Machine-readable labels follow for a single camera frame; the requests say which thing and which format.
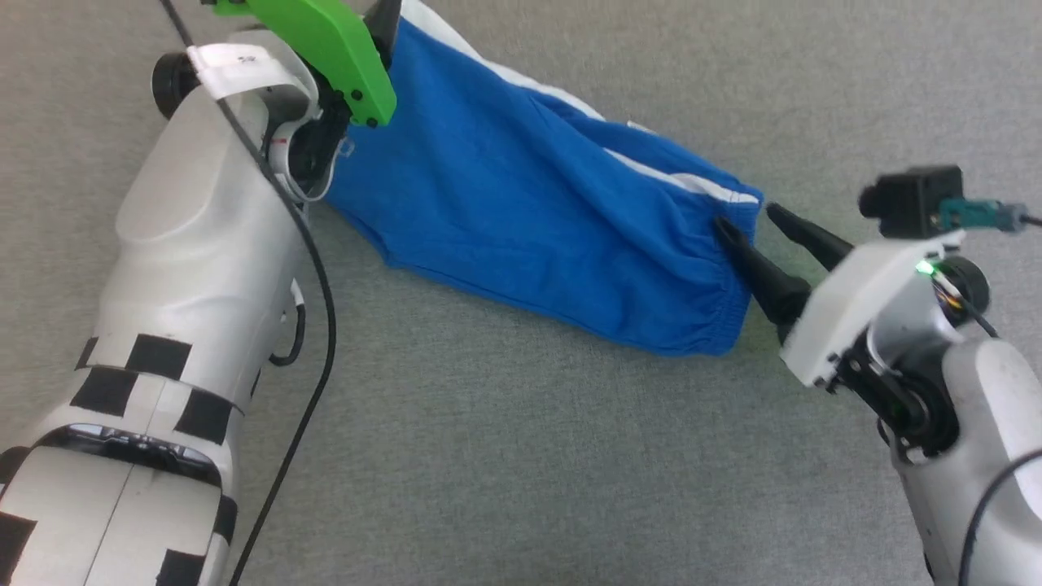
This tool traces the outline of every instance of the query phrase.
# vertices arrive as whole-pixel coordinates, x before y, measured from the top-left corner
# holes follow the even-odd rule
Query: gray carpet
[[[1039,0],[430,3],[487,56],[672,129],[850,239],[872,234],[860,188],[911,164],[959,163],[970,194],[1042,210]],[[230,24],[195,4],[179,5],[196,36],[219,40]],[[164,125],[149,73],[176,47],[154,2],[4,2],[0,445],[61,392],[91,329],[117,207]],[[659,359],[389,270],[327,210],[315,224],[341,359],[245,583],[927,583],[873,418],[799,388],[759,310],[726,358]],[[970,246],[996,326],[1036,363],[1040,243]],[[302,364],[262,379],[237,551],[320,325]]]

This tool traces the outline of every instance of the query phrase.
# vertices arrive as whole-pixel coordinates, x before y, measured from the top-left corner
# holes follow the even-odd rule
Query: green led light
[[[934,267],[934,265],[929,264],[927,261],[922,261],[918,265],[916,265],[915,270],[921,272],[922,274],[929,274],[929,275],[937,272],[937,269]]]

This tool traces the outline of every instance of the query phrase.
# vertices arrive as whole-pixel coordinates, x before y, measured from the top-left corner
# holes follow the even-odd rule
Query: blue fabric
[[[503,81],[402,22],[398,112],[352,128],[328,201],[388,265],[668,356],[735,344],[749,294],[711,220],[752,238],[760,203],[692,194],[630,170],[760,193],[676,144]]]

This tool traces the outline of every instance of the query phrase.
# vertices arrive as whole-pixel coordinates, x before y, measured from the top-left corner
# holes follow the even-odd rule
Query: cable connector
[[[862,192],[858,206],[862,216],[879,220],[884,238],[929,240],[953,231],[941,226],[941,202],[962,199],[962,169],[941,165],[883,175]]]
[[[1009,234],[1024,230],[1027,206],[988,199],[948,199],[941,202],[944,229],[994,228]]]

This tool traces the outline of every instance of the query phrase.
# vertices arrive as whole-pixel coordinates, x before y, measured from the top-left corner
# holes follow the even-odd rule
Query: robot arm
[[[120,209],[93,336],[58,405],[0,455],[0,585],[221,580],[243,420],[297,296],[297,223],[328,189],[349,120],[376,126],[394,111],[383,62],[395,5],[377,4],[370,38],[339,0],[229,4],[279,33],[159,60],[153,92],[170,123]],[[319,32],[303,42],[308,26]],[[323,43],[325,62],[299,56]],[[348,102],[337,84],[352,79],[363,96]],[[215,98],[266,156],[290,213]]]
[[[1042,467],[984,495],[1013,463],[1038,458],[1042,386],[1012,345],[957,328],[987,309],[988,285],[954,255],[966,233],[929,210],[962,201],[958,168],[884,177],[862,207],[883,219],[885,236],[902,238],[858,247],[771,204],[770,219],[830,271],[814,289],[725,219],[716,230],[777,326],[793,374],[829,392],[845,386],[878,415],[936,583],[1028,586],[1042,583]],[[987,516],[968,536],[982,500]]]

